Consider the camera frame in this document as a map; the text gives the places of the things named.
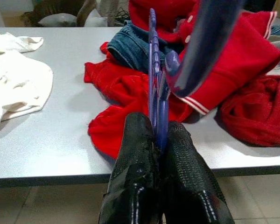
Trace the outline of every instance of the gray table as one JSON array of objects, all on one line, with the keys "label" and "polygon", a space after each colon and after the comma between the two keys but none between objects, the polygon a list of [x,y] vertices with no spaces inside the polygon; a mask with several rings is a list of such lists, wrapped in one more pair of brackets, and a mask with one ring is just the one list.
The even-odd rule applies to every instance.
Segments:
[{"label": "gray table", "polygon": [[[107,182],[114,161],[87,134],[89,122],[108,103],[83,82],[84,63],[100,62],[99,46],[119,28],[0,28],[18,36],[43,36],[25,56],[54,72],[53,90],[40,112],[0,125],[0,186]],[[280,148],[249,147],[221,129],[215,111],[185,124],[199,153],[218,176],[280,173]]]}]

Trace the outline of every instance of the clothing pile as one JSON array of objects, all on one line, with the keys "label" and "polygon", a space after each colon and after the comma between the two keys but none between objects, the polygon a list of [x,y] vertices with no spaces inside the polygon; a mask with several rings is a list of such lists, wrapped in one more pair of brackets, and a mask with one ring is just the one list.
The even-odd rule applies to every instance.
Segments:
[{"label": "clothing pile", "polygon": [[[150,8],[156,12],[161,63],[171,50],[183,59],[199,0],[130,0],[131,21],[100,47],[106,59],[85,64],[84,81],[118,103],[101,112],[88,129],[96,148],[113,158],[118,155],[126,116],[147,115]],[[220,106],[224,128],[235,138],[258,146],[280,146],[280,43],[267,40],[276,16],[276,12],[243,12],[204,83],[185,98],[170,95],[169,119],[182,122],[194,110],[205,115]],[[274,76],[267,76],[270,71]]]},{"label": "clothing pile", "polygon": [[42,37],[0,35],[0,122],[44,107],[52,89],[52,69],[20,53],[42,44]]}]

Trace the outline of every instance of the floor tile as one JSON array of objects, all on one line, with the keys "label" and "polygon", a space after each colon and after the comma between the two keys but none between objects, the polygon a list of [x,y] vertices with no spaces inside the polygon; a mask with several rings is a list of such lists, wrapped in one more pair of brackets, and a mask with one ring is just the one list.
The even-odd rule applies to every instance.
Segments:
[{"label": "floor tile", "polygon": [[269,224],[280,224],[280,218],[268,218],[267,222]]},{"label": "floor tile", "polygon": [[264,217],[241,177],[220,177],[218,182],[234,219]]},{"label": "floor tile", "polygon": [[106,184],[33,188],[16,224],[96,224]]},{"label": "floor tile", "polygon": [[0,188],[0,224],[14,224],[29,188]]},{"label": "floor tile", "polygon": [[237,219],[235,220],[235,224],[268,224],[268,222],[264,218]]},{"label": "floor tile", "polygon": [[265,217],[280,217],[280,175],[244,176]]}]

